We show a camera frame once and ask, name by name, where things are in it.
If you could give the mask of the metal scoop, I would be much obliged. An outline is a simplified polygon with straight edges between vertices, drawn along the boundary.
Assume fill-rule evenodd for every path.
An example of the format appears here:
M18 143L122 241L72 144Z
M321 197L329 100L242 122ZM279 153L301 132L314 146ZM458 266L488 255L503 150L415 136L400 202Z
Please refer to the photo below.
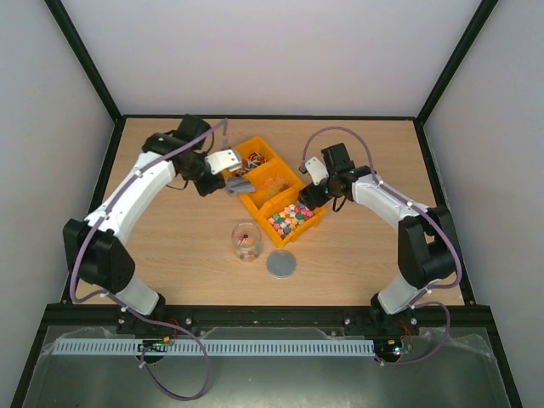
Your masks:
M235 176L225 181L225 190L231 196L240 196L252 194L257 189L249 179Z

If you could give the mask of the yellow bin with lollipops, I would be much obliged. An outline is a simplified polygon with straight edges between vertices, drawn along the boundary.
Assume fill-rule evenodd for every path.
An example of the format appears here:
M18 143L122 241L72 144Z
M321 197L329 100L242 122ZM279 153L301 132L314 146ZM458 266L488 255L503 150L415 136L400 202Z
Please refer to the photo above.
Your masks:
M229 177L249 178L263 165L268 165L273 159L277 158L277 153L261 136L255 136L242 142L232 149L237 152L242 159L241 167L235 171L224 170L223 175Z

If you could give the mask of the yellow bin with colourful candies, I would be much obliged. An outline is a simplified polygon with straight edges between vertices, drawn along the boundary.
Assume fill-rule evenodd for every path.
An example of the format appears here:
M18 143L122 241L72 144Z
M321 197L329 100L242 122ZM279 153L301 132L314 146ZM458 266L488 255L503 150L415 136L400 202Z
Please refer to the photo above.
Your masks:
M311 210L298 201L298 189L293 187L266 201L257 211L256 220L277 248L294 242L326 214L325 207Z

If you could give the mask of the yellow bin with gummies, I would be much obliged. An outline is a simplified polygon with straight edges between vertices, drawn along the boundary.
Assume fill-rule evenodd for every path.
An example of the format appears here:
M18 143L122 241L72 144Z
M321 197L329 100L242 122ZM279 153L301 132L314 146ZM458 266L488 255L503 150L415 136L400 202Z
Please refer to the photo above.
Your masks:
M257 212L265 203L290 188L298 188L302 180L280 158L271 159L244 175L255 191L239 196L240 201L251 212Z

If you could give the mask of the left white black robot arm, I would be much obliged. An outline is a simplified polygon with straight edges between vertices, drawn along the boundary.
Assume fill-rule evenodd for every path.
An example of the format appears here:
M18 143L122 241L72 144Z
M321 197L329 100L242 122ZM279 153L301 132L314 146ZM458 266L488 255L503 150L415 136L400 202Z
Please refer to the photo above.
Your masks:
M163 297L137 276L126 248L128 238L157 194L176 177L194 182L201 196L224 187L221 172L239 165L240 156L229 146L212 154L200 148L205 139L227 128L226 119L210 126L186 115L178 128L153 133L114 192L83 220L65 224L69 296L74 304L108 297L135 315L148 318L154 313Z

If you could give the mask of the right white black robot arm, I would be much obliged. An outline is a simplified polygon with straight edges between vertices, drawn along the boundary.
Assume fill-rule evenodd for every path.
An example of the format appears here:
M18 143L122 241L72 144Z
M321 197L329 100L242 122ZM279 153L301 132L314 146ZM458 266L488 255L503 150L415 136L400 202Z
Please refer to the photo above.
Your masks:
M413 201L385 183L373 164L356 167L344 144L321 151L322 158L304 157L300 171L312 179L298 193L308 209L341 198L373 211L398 233L399 272L371 299L371 324L391 332L400 313L434 289L457 286L462 278L458 239L450 211Z

